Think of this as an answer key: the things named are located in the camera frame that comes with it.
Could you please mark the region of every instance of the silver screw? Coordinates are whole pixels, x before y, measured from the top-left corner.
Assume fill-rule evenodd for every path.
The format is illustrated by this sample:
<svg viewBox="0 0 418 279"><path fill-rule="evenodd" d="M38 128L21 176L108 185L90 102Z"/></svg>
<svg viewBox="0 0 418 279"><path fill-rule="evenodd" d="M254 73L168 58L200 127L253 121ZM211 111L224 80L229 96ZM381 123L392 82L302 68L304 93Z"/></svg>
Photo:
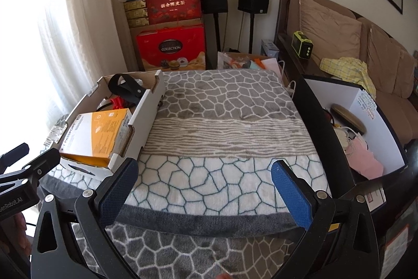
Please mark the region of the silver screw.
<svg viewBox="0 0 418 279"><path fill-rule="evenodd" d="M83 197L91 197L93 195L93 189L86 189L83 191Z"/></svg>
<svg viewBox="0 0 418 279"><path fill-rule="evenodd" d="M316 193L316 196L319 197L319 199L326 199L328 197L328 194L324 191L318 191Z"/></svg>
<svg viewBox="0 0 418 279"><path fill-rule="evenodd" d="M54 196L53 196L52 194L48 194L48 195L45 197L45 201L46 201L46 202L51 202L53 199L54 199Z"/></svg>
<svg viewBox="0 0 418 279"><path fill-rule="evenodd" d="M356 196L356 199L357 199L357 201L358 202L360 202L361 204L363 203L363 202L365 202L366 200L365 200L365 198L362 196L362 195L357 195Z"/></svg>

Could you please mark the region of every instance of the speaker stand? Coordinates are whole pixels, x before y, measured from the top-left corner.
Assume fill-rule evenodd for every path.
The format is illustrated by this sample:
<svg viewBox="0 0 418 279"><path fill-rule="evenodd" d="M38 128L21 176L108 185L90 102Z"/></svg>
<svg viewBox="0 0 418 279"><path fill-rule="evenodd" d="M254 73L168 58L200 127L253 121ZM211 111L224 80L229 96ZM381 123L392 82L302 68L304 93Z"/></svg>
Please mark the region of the speaker stand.
<svg viewBox="0 0 418 279"><path fill-rule="evenodd" d="M218 49L217 52L221 53L221 35L219 33L219 14L214 13L213 19L215 21L215 36L216 36L216 47Z"/></svg>
<svg viewBox="0 0 418 279"><path fill-rule="evenodd" d="M254 36L254 14L249 15L249 46L248 53L252 54L252 38Z"/></svg>

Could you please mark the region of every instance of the pink face mask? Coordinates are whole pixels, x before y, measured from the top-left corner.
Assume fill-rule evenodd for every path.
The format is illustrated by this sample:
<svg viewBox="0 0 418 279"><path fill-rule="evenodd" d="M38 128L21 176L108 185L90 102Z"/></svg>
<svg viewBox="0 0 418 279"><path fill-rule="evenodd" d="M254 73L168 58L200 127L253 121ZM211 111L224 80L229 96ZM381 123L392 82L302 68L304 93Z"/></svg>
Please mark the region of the pink face mask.
<svg viewBox="0 0 418 279"><path fill-rule="evenodd" d="M369 180L383 175L383 165L367 150L367 143L360 135L350 141L345 154L350 167Z"/></svg>

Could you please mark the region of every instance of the oval logo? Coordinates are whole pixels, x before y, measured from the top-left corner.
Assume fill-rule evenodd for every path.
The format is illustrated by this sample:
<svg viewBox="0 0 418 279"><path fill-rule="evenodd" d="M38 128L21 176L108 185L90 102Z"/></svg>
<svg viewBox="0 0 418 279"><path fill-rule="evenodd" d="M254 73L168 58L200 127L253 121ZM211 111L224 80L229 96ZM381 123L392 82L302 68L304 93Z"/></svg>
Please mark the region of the oval logo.
<svg viewBox="0 0 418 279"><path fill-rule="evenodd" d="M176 39L168 39L160 43L158 49L162 53L176 53L183 48L183 43Z"/></svg>

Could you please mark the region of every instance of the patterned blanket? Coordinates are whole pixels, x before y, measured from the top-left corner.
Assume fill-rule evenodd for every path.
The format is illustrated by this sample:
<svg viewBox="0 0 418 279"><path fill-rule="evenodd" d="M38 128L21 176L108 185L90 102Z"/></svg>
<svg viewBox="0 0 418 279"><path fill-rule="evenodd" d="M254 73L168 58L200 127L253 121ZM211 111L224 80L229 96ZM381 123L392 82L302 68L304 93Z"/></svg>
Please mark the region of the patterned blanket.
<svg viewBox="0 0 418 279"><path fill-rule="evenodd" d="M189 275L190 268L196 278L214 269L269 277L281 264L276 257L283 257L283 250L277 251L284 241L264 236L295 227L272 184L271 164L284 158L314 190L329 193L296 108L270 71L187 71L165 77L164 103L139 159L139 185L118 217L119 227L111 229L113 240L118 240L115 228L152 234L153 246L143 237L135 237L142 240L135 247L130 238L116 243L144 277L171 278L170 271ZM58 166L42 185L58 197L73 197L99 182ZM263 240L263 248L256 246ZM205 246L194 253L200 242ZM190 245L189 251L175 244ZM225 247L227 253L218 256ZM254 247L263 251L258 254ZM167 253L169 265L159 261L159 252Z"/></svg>

